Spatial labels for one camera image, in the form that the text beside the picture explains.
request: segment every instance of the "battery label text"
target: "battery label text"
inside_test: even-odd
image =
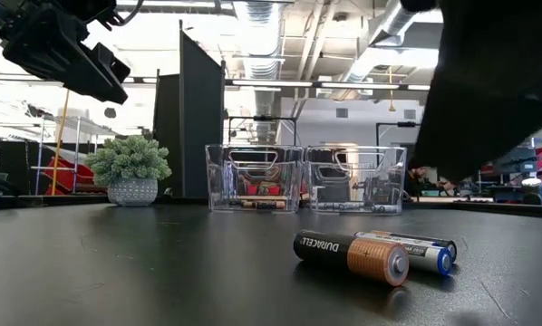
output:
[[[425,246],[419,246],[419,245],[410,245],[410,244],[404,244],[404,248],[406,248],[406,251],[409,255],[418,255],[418,256],[425,256],[426,250],[428,247]]]
[[[322,250],[332,251],[334,253],[337,253],[337,250],[340,248],[339,244],[334,244],[329,241],[324,240],[317,240],[317,239],[310,239],[310,238],[302,238],[301,239],[301,245],[305,245],[312,248],[318,248]]]

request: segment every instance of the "duracell logo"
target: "duracell logo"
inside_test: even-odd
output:
[[[312,248],[318,248],[327,251],[333,251],[334,253],[337,253],[337,249],[340,248],[340,244],[334,244],[329,241],[310,239],[306,237],[301,239],[301,245],[306,245]]]

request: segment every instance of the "desk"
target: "desk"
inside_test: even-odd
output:
[[[450,238],[451,277],[400,288],[300,264],[300,229]],[[209,213],[203,206],[0,211],[0,325],[542,325],[542,218]]]

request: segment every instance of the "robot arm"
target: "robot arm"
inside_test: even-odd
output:
[[[438,2],[439,64],[413,157],[454,183],[542,129],[542,1]],[[402,0],[414,11],[431,4]]]
[[[98,43],[89,49],[87,24],[97,20],[111,30],[126,19],[115,11],[116,0],[0,0],[3,56],[42,79],[56,80],[69,90],[99,101],[123,104],[121,84],[130,68]]]

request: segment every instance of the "gray textured pot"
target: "gray textured pot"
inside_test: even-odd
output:
[[[120,178],[108,186],[108,199],[120,206],[148,206],[156,200],[158,181],[153,178]]]

